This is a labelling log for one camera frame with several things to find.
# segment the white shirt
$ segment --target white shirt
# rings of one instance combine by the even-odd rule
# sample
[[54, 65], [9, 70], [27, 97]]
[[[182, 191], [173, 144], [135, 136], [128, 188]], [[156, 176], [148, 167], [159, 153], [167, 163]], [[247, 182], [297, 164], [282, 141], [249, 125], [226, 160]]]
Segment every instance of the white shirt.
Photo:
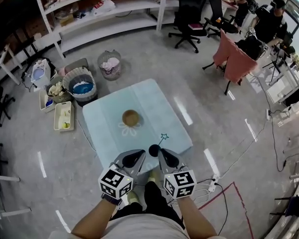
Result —
[[[175, 221], [154, 214], [128, 215], [108, 223], [102, 239], [189, 239]], [[67, 232], [54, 231], [49, 239], [80, 239]]]

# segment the laundry basket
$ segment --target laundry basket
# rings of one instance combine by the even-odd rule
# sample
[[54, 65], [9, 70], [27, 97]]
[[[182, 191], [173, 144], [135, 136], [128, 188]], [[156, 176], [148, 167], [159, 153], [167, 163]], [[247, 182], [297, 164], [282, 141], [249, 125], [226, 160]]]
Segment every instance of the laundry basket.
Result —
[[[91, 83], [93, 84], [93, 88], [89, 92], [83, 94], [73, 93], [74, 86], [81, 82]], [[65, 75], [63, 78], [63, 87], [74, 97], [81, 107], [96, 100], [98, 97], [94, 78], [86, 67], [75, 68]]]
[[[106, 71], [102, 68], [102, 64], [107, 62], [109, 58], [117, 58], [120, 62], [117, 66], [113, 67], [110, 71]], [[98, 66], [102, 72], [105, 79], [109, 81], [114, 81], [120, 77], [121, 74], [121, 55], [116, 50], [105, 51], [98, 58]]]
[[[63, 81], [63, 77], [61, 76], [56, 76], [55, 78], [53, 78], [50, 83], [45, 87], [46, 90], [46, 94], [49, 96], [49, 89], [57, 84], [58, 82], [62, 82]], [[53, 101], [55, 101], [57, 104], [58, 103], [63, 103], [63, 102], [67, 102], [67, 101], [71, 101], [73, 99], [73, 97], [70, 95], [69, 92], [65, 91], [63, 95], [61, 96], [49, 96], [53, 99]]]

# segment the wristwatch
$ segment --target wristwatch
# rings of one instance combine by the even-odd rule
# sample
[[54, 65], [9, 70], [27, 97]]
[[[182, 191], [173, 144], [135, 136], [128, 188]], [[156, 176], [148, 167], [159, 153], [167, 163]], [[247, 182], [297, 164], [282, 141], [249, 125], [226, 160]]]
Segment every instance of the wristwatch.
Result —
[[121, 199], [117, 200], [113, 197], [110, 197], [108, 194], [103, 193], [101, 198], [105, 199], [106, 201], [110, 202], [113, 205], [119, 205], [121, 203]]

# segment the white container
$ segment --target white container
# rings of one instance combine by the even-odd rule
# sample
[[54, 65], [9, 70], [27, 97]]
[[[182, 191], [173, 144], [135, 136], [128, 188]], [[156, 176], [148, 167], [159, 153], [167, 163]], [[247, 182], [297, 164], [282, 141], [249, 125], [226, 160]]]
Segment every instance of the white container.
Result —
[[54, 112], [54, 130], [55, 131], [71, 131], [74, 129], [74, 106], [70, 101], [58, 103]]
[[50, 104], [49, 106], [45, 106], [46, 102], [48, 101], [48, 95], [46, 94], [45, 90], [40, 90], [39, 93], [39, 102], [40, 102], [40, 110], [44, 111], [45, 113], [50, 112], [51, 110], [55, 109], [55, 102]]
[[[38, 70], [39, 68], [42, 68], [44, 70], [43, 75], [35, 80], [33, 75], [35, 70]], [[49, 63], [46, 61], [46, 59], [43, 59], [41, 61], [41, 64], [35, 63], [32, 69], [32, 76], [31, 76], [31, 83], [35, 84], [38, 88], [44, 88], [44, 86], [48, 85], [50, 83], [51, 78], [51, 68], [49, 66]]]

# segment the pink cloth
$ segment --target pink cloth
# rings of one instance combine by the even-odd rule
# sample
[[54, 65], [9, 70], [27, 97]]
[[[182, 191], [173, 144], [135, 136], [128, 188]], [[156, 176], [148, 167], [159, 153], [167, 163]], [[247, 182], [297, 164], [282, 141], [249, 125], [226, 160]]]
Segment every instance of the pink cloth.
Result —
[[241, 78], [256, 68], [257, 62], [239, 49], [222, 29], [220, 36], [218, 50], [213, 56], [215, 65], [219, 66], [227, 60], [225, 78], [238, 83]]

